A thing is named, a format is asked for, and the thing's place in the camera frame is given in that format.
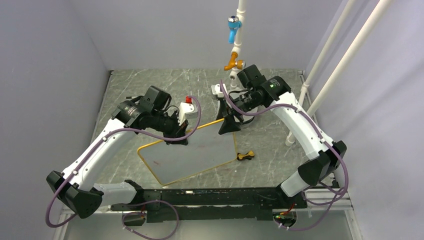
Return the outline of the yellow-framed whiteboard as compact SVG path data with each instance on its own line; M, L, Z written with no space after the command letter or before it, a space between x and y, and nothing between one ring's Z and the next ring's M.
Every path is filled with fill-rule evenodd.
M199 126L187 139L188 145L167 145L158 140L139 147L137 154L162 186L228 164L237 157L236 134L220 135L222 122L221 119Z

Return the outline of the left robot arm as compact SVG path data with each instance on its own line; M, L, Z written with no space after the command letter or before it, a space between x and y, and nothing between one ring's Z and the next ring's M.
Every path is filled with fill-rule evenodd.
M98 184L96 180L127 142L138 134L149 134L146 129L160 132L162 135L156 138L168 145L187 145L188 116L201 115L199 101L192 96L188 99L191 101L180 103L169 115L171 95L151 85L144 95L128 97L121 102L81 156L64 170L53 170L47 176L54 197L81 219L108 205L125 204L131 210L139 209L144 203L144 190L134 181Z

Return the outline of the yellow black eraser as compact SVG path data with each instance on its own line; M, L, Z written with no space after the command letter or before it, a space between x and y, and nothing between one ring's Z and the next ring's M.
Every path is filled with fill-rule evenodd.
M252 160L255 157L255 153L253 151L248 151L247 153L238 152L236 155L236 159L238 161Z

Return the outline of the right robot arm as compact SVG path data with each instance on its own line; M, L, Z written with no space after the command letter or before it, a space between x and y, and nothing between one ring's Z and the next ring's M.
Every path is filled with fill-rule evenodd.
M280 207L289 207L297 194L316 186L339 166L344 172L347 171L342 162L347 150L345 143L335 142L318 127L282 77L266 79L254 64L240 71L237 77L245 90L236 98L230 97L222 82L211 87L223 111L224 122L220 134L241 129L235 118L243 121L243 116L253 117L271 111L292 132L308 158L295 173L278 185L275 200Z

